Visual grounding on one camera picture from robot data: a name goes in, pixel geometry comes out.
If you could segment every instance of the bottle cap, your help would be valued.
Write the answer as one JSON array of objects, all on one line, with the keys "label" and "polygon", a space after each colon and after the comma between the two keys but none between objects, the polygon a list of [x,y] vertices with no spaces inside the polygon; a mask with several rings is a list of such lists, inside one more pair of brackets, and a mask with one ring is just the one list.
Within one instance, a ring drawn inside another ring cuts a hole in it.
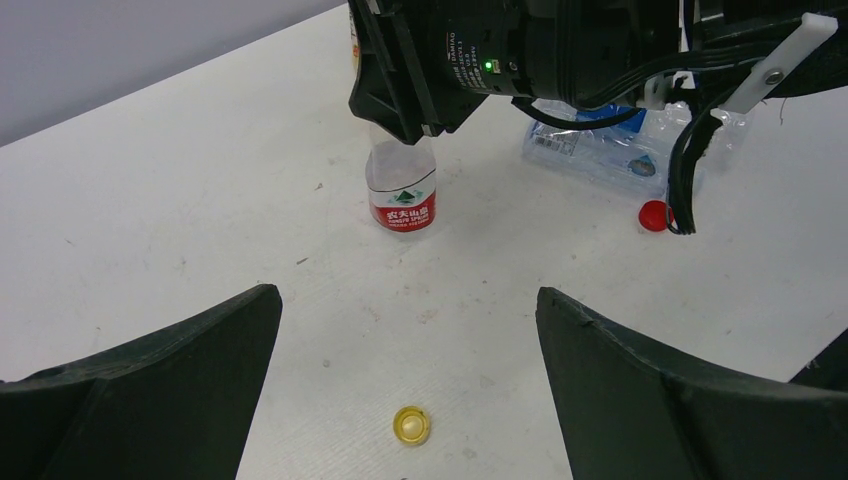
[{"label": "bottle cap", "polygon": [[395,414],[395,436],[405,445],[421,445],[430,436],[430,418],[419,407],[403,407]]},{"label": "bottle cap", "polygon": [[[642,205],[639,210],[639,225],[649,232],[662,232],[668,228],[666,224],[665,212],[668,206],[662,200],[651,200]],[[671,210],[668,211],[669,218],[674,221],[674,214]]]}]

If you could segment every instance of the water bottle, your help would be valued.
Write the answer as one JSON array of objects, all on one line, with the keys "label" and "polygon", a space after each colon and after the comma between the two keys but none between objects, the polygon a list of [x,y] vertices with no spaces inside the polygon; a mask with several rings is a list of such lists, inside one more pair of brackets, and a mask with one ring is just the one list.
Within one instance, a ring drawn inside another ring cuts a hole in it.
[{"label": "water bottle", "polygon": [[370,135],[365,180],[374,219],[395,232],[427,227],[436,216],[436,157],[430,139],[404,145],[374,125]]}]

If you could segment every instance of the white bracket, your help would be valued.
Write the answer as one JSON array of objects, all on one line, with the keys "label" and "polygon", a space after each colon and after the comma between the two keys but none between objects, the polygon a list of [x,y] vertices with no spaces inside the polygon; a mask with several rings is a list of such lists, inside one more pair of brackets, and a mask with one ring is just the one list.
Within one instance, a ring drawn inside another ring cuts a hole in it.
[{"label": "white bracket", "polygon": [[751,75],[720,108],[735,113],[750,112],[838,29],[839,21],[835,18],[805,13],[801,26],[768,57],[754,65]]},{"label": "white bracket", "polygon": [[642,99],[636,102],[638,108],[646,110],[664,110],[665,99],[673,87],[673,77],[657,75],[645,82],[645,90]]}]

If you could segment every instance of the white table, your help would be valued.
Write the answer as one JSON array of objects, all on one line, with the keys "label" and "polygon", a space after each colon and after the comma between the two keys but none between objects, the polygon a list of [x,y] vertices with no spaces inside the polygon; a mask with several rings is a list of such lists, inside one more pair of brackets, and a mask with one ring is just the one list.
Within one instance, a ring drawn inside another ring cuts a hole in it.
[{"label": "white table", "polygon": [[[364,203],[347,29],[333,10],[0,149],[0,378],[270,282],[285,309],[239,478],[545,480],[569,469],[538,287],[779,380],[848,327],[846,92],[790,100],[783,127],[758,108],[691,238],[522,162],[527,120],[492,99],[435,142],[437,220],[404,239]],[[406,404],[432,415],[422,447],[392,435]]]}]

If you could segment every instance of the red bottle cap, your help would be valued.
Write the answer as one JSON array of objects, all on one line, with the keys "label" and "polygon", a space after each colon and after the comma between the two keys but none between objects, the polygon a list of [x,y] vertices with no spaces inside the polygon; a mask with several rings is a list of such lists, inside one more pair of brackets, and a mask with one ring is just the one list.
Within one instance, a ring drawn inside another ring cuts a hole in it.
[{"label": "red bottle cap", "polygon": [[[642,205],[642,210],[639,210],[639,224],[649,232],[662,232],[668,226],[666,225],[665,212],[668,206],[662,200],[651,200]],[[669,218],[674,221],[674,214],[668,210]]]}]

